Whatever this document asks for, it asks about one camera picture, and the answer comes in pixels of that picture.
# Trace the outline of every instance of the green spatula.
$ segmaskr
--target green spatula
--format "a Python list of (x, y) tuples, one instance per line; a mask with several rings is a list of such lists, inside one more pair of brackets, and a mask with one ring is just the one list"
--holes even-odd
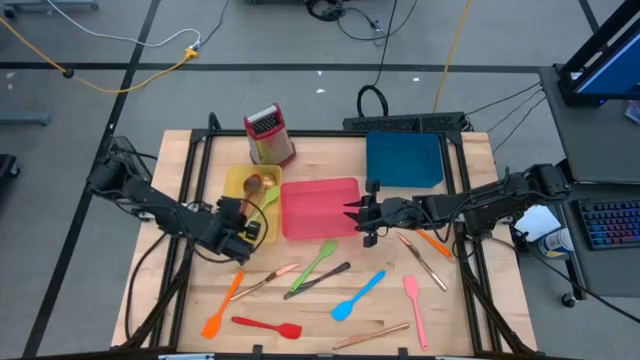
[(313, 269), (320, 263), (320, 261), (333, 254), (333, 252), (336, 251), (336, 248), (338, 248), (338, 242), (334, 239), (329, 239), (324, 244), (322, 244), (322, 247), (320, 248), (320, 252), (318, 253), (316, 259), (313, 260), (311, 265), (309, 265), (309, 267), (296, 279), (296, 282), (291, 285), (291, 289), (289, 291), (296, 291), (296, 289), (298, 289), (298, 286), (300, 286), (307, 279), (307, 276), (311, 274)]
[[(280, 196), (280, 186), (276, 185), (274, 187), (271, 187), (269, 189), (267, 189), (267, 192), (264, 194), (264, 199), (262, 200), (262, 204), (260, 204), (260, 210), (262, 210), (262, 212), (264, 212), (264, 209), (267, 208), (267, 206), (269, 206), (270, 204), (272, 204), (273, 202), (275, 202), (276, 200), (278, 200), (278, 196)], [(254, 211), (251, 216), (249, 217), (249, 220), (247, 220), (247, 222), (249, 221), (256, 221), (258, 220), (258, 217), (260, 216), (260, 212), (259, 211)]]

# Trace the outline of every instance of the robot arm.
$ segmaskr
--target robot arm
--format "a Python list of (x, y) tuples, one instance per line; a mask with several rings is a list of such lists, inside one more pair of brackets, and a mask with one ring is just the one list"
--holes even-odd
[(534, 165), (524, 172), (505, 175), (504, 179), (458, 195), (419, 195), (412, 200), (402, 198), (377, 202), (380, 183), (368, 181), (365, 195), (358, 202), (358, 213), (345, 213), (357, 222), (356, 230), (366, 232), (364, 246), (377, 243), (377, 229), (439, 229), (454, 221), (465, 225), (468, 235), (490, 235), (496, 222), (504, 217), (522, 217), (536, 204), (564, 201), (571, 192), (564, 175), (550, 164)]
[(260, 233), (257, 222), (246, 225), (240, 200), (222, 197), (216, 212), (206, 204), (199, 204), (194, 211), (151, 187), (149, 170), (124, 137), (112, 138), (107, 155), (95, 166), (87, 183), (103, 199), (153, 214), (162, 231), (190, 237), (207, 250), (240, 264), (249, 259), (253, 245), (239, 234), (246, 233), (247, 238), (255, 240)]

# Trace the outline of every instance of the yellow cable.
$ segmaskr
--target yellow cable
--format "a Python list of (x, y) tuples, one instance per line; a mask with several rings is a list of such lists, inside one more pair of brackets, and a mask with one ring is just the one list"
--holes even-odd
[[(20, 40), (23, 44), (27, 45), (31, 50), (33, 50), (36, 54), (38, 54), (38, 56), (40, 56), (44, 61), (48, 62), (51, 66), (53, 66), (54, 68), (60, 70), (60, 72), (62, 72), (63, 74), (67, 73), (67, 69), (63, 68), (62, 66), (60, 66), (58, 63), (56, 63), (55, 61), (51, 60), (51, 58), (49, 58), (47, 55), (43, 54), (40, 50), (38, 50), (38, 48), (36, 48), (34, 45), (32, 45), (29, 41), (27, 41), (27, 39), (25, 39), (16, 29), (14, 29), (11, 25), (9, 25), (9, 23), (7, 23), (7, 21), (3, 18), (0, 17), (0, 23), (2, 23), (2, 25), (4, 25), (5, 27), (7, 27), (7, 29), (9, 29), (9, 31), (11, 31), (11, 33), (13, 35), (15, 35), (15, 37), (18, 38), (18, 40)], [(79, 82), (81, 82), (82, 84), (104, 92), (104, 93), (108, 93), (108, 94), (122, 94), (122, 93), (128, 93), (130, 91), (134, 91), (134, 90), (138, 90), (144, 86), (146, 86), (147, 84), (149, 84), (151, 81), (153, 81), (154, 79), (165, 75), (177, 68), (179, 68), (180, 66), (184, 65), (187, 61), (198, 57), (198, 52), (191, 49), (191, 48), (187, 48), (185, 50), (185, 55), (182, 58), (182, 60), (180, 60), (180, 62), (178, 62), (177, 64), (173, 65), (172, 67), (160, 71), (159, 73), (153, 74), (151, 77), (149, 77), (147, 80), (141, 82), (140, 84), (136, 85), (136, 86), (132, 86), (128, 89), (122, 89), (122, 90), (109, 90), (109, 89), (104, 89), (101, 88), (97, 85), (94, 85), (92, 83), (90, 83), (89, 81), (81, 78), (80, 76), (73, 76), (74, 79), (78, 80)]]
[(458, 39), (460, 38), (460, 33), (462, 33), (464, 22), (467, 20), (467, 15), (469, 15), (469, 7), (471, 6), (471, 1), (472, 0), (467, 0), (467, 4), (464, 6), (464, 12), (460, 17), (458, 30), (456, 30), (456, 35), (453, 38), (453, 43), (451, 44), (451, 49), (449, 50), (449, 55), (447, 56), (447, 62), (444, 65), (444, 71), (442, 72), (442, 77), (440, 78), (440, 85), (438, 86), (438, 92), (436, 93), (436, 101), (433, 103), (433, 112), (436, 112), (436, 110), (438, 109), (438, 100), (440, 100), (440, 93), (442, 92), (442, 88), (444, 87), (444, 80), (447, 78), (447, 73), (449, 72), (449, 64), (451, 64), (451, 60), (453, 59), (453, 53), (456, 50), (456, 46), (458, 46)]

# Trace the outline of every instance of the wooden tabletop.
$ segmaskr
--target wooden tabletop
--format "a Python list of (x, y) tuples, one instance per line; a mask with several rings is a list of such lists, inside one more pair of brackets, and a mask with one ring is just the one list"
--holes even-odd
[[(177, 198), (190, 131), (166, 131), (155, 169), (153, 186)], [(496, 180), (496, 171), (488, 137), (484, 133), (464, 133), (464, 149), (473, 187)], [(366, 179), (364, 138), (294, 138), (297, 157), (283, 169), (283, 181), (303, 181), (339, 177), (355, 177), (364, 193)], [(200, 159), (202, 146), (196, 159)], [(456, 189), (461, 191), (455, 149), (450, 147), (452, 167), (456, 177)], [(216, 137), (209, 166), (205, 201), (215, 204), (222, 195), (226, 170), (234, 164), (250, 164), (249, 145), (244, 137)], [(198, 164), (194, 166), (194, 179)], [(192, 199), (195, 180), (190, 192)], [(446, 193), (443, 183), (432, 189), (386, 188), (379, 199), (390, 196), (411, 198), (417, 194)], [(196, 258), (189, 281), (184, 309), (179, 351), (194, 352), (251, 352), (254, 344), (262, 344), (265, 353), (331, 353), (336, 342), (346, 337), (379, 331), (383, 328), (408, 322), (410, 328), (336, 351), (341, 354), (397, 354), (399, 347), (406, 347), (412, 355), (472, 355), (467, 312), (464, 303), (462, 280), (457, 262), (446, 260), (417, 233), (400, 230), (419, 249), (425, 261), (448, 285), (442, 292), (395, 236), (392, 229), (386, 238), (380, 238), (373, 248), (362, 247), (362, 236), (340, 238), (336, 252), (316, 267), (309, 279), (318, 277), (344, 261), (351, 269), (331, 277), (314, 288), (283, 300), (297, 276), (315, 258), (322, 240), (291, 242), (281, 235), (273, 244), (264, 244), (244, 266), (237, 263), (212, 264)], [(153, 223), (141, 225), (132, 266), (160, 236)], [(498, 226), (494, 237), (510, 242), (506, 226)], [(451, 247), (451, 241), (445, 244)], [(512, 250), (506, 246), (484, 242), (485, 259), (492, 289), (493, 301), (525, 344), (536, 348), (533, 328), (529, 318), (520, 272)], [(136, 278), (133, 291), (131, 328), (146, 317), (158, 298), (158, 289), (166, 259), (168, 241), (159, 246), (144, 262)], [(222, 328), (213, 340), (200, 335), (205, 321), (220, 306), (235, 274), (245, 272), (240, 289), (264, 279), (271, 271), (293, 262), (300, 267), (276, 279), (258, 291), (230, 304), (224, 313)], [(378, 271), (386, 270), (386, 277), (364, 296), (353, 312), (343, 322), (333, 320), (330, 311), (340, 302), (351, 299)], [(420, 285), (420, 307), (425, 325), (429, 350), (423, 352), (417, 337), (415, 318), (410, 299), (405, 294), (402, 277), (415, 275)], [(113, 335), (113, 344), (124, 342), (124, 306)], [(489, 349), (485, 314), (477, 305), (478, 318), (485, 349)], [(168, 329), (173, 309), (165, 314), (163, 342), (168, 339)], [(281, 324), (289, 322), (303, 327), (298, 340), (287, 340), (276, 332), (232, 323), (232, 316)]]

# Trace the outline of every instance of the computer monitor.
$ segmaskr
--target computer monitor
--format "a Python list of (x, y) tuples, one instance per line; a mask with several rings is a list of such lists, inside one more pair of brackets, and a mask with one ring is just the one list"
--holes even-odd
[(626, 0), (569, 62), (557, 66), (558, 86), (568, 106), (640, 99), (640, 19), (607, 46), (638, 12), (640, 1)]

